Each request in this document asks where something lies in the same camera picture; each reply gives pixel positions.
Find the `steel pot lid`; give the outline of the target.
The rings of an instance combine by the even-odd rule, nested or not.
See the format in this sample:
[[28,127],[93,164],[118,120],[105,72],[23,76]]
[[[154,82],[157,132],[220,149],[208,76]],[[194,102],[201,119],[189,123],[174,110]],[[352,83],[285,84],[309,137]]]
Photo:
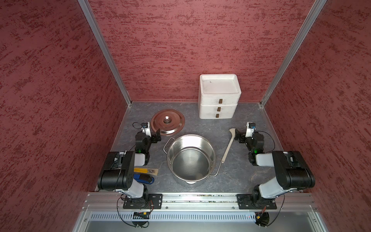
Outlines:
[[160,131],[161,136],[179,133],[185,126],[184,115],[175,109],[164,109],[155,113],[150,121],[154,132]]

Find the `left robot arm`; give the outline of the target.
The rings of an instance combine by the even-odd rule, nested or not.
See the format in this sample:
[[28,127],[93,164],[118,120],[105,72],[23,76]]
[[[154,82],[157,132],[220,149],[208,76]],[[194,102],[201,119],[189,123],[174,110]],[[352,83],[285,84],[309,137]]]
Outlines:
[[120,192],[130,199],[147,203],[148,189],[134,179],[134,168],[148,165],[149,149],[159,141],[160,130],[151,136],[140,131],[135,135],[134,150],[109,152],[98,177],[98,189]]

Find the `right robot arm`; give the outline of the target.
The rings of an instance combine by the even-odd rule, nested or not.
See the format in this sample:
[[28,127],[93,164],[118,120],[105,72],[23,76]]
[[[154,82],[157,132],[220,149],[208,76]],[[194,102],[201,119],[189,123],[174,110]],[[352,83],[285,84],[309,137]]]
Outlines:
[[248,148],[248,159],[254,166],[273,167],[275,177],[254,187],[250,198],[253,202],[275,199],[293,190],[310,189],[316,180],[308,164],[298,151],[264,152],[264,135],[251,130],[242,133],[234,130],[235,140]]

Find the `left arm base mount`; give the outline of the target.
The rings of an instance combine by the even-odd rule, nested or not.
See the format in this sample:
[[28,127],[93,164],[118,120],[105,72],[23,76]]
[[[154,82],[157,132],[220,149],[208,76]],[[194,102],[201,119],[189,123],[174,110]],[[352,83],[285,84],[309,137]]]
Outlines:
[[123,209],[161,209],[163,194],[149,193],[142,198],[127,198],[124,200]]

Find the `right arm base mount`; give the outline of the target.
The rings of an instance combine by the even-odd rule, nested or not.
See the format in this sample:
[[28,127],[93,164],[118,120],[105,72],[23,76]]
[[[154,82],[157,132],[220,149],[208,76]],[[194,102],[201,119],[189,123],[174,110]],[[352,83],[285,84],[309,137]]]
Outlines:
[[256,194],[237,194],[237,204],[239,209],[249,210],[276,210],[275,199],[265,199]]

